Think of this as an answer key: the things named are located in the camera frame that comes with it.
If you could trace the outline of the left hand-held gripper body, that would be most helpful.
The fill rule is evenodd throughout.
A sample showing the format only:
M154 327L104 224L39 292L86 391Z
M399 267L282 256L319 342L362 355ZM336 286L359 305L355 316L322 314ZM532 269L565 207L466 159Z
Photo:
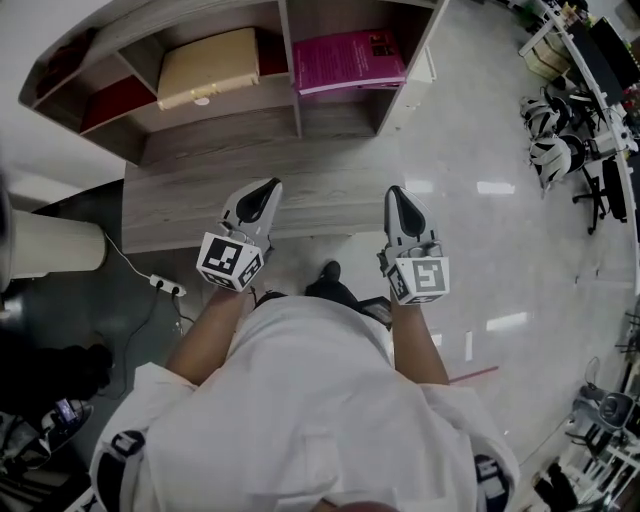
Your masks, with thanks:
M196 270L210 284L241 292L265 265L271 250L270 232L254 236L244 226L229 225L221 218L212 232L206 232Z

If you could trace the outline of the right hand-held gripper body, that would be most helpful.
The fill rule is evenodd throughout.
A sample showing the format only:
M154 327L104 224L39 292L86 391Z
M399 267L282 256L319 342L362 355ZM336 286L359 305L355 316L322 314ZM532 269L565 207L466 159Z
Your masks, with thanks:
M377 256L399 305L429 303L450 293L449 258L439 240L408 249L387 245Z

